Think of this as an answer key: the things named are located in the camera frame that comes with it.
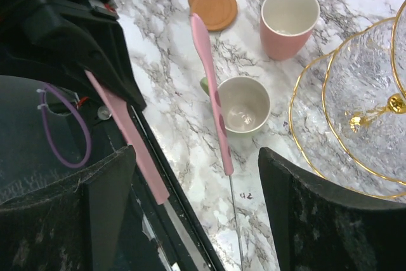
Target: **gold handle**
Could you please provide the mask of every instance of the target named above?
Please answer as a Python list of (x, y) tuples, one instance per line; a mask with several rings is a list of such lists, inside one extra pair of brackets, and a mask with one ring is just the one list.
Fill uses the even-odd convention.
[(406, 104), (399, 93), (388, 98), (388, 103), (384, 107), (376, 107), (366, 112), (355, 112), (350, 119), (350, 128), (356, 133), (362, 127), (368, 127), (381, 115), (392, 112), (394, 114), (406, 113)]

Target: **spatula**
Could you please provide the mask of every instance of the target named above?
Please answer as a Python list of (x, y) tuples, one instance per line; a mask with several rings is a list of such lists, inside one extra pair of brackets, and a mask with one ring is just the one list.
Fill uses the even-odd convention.
[(213, 109), (214, 123), (216, 125), (216, 131), (218, 135), (221, 158), (223, 160), (223, 167), (225, 174), (230, 179), (230, 189), (234, 208), (234, 217), (236, 224), (237, 237), (239, 240), (240, 248), (240, 259), (241, 259), (241, 270), (242, 270), (242, 246), (241, 246), (241, 236), (240, 228), (237, 221), (237, 211), (235, 209), (235, 197), (234, 197), (234, 187), (232, 174), (234, 173), (233, 162), (231, 160), (230, 147), (228, 145), (228, 138), (226, 134), (226, 128), (224, 124), (224, 118), (221, 113), (221, 102), (219, 98), (219, 93), (217, 90), (216, 72), (214, 70), (214, 60), (213, 54), (211, 53), (211, 43), (209, 31), (206, 25), (198, 14), (193, 14), (190, 18), (190, 23), (192, 26), (192, 37), (193, 43), (195, 45), (196, 51), (199, 54), (200, 60), (203, 63), (204, 71), (206, 72), (207, 82), (209, 83), (209, 96), (211, 107)]

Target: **pink spatula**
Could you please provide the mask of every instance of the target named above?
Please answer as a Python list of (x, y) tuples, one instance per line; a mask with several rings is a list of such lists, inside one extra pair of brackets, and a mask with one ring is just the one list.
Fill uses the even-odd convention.
[(154, 160), (145, 146), (144, 141), (138, 130), (135, 128), (132, 118), (127, 109), (127, 103), (117, 95), (113, 94), (107, 88), (104, 88), (90, 72), (86, 75), (95, 90), (100, 95), (101, 100), (110, 109), (113, 119), (129, 145), (134, 147), (137, 158), (137, 165), (147, 182), (152, 195), (155, 197), (157, 204), (165, 204), (169, 198), (169, 192), (165, 186), (164, 180), (160, 176)]
[(223, 115), (221, 114), (221, 103), (217, 90), (216, 72), (214, 71), (214, 60), (213, 55), (211, 53), (209, 31), (207, 31), (206, 25), (200, 19), (198, 14), (192, 15), (192, 17), (190, 18), (190, 23), (192, 25), (193, 43), (195, 44), (196, 51), (199, 54), (200, 60), (203, 63), (204, 71), (206, 72), (207, 82), (209, 83), (209, 96), (211, 108), (213, 109), (214, 123), (216, 125), (216, 131), (220, 144), (221, 158), (223, 160), (224, 172), (229, 177), (230, 181), (230, 190), (233, 201), (234, 219), (236, 226), (235, 230), (237, 231), (237, 239), (239, 243), (241, 270), (242, 270), (243, 254), (241, 245), (241, 234), (239, 223), (237, 221), (238, 218), (237, 218), (237, 210), (235, 207), (234, 187), (233, 180), (231, 177), (231, 175), (234, 173), (234, 167), (233, 162), (231, 160), (230, 147), (228, 146), (224, 118)]

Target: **white ceramic cup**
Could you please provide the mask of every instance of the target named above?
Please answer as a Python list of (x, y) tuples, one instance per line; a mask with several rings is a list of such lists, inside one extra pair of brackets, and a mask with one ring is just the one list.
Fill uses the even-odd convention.
[[(200, 81), (209, 94), (207, 78)], [(235, 135), (251, 135), (265, 125), (271, 113), (270, 97), (265, 87), (248, 76), (235, 76), (218, 86), (225, 128)]]

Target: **cup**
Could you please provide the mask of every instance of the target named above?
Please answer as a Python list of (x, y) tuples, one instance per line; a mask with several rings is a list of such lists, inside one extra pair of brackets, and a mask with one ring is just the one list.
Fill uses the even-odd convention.
[[(200, 81), (209, 95), (207, 78)], [(221, 112), (226, 130), (235, 135), (252, 135), (266, 123), (271, 102), (265, 87), (248, 76), (235, 76), (218, 86)]]
[(305, 45), (320, 16), (317, 0), (264, 0), (259, 31), (273, 60), (294, 57)]

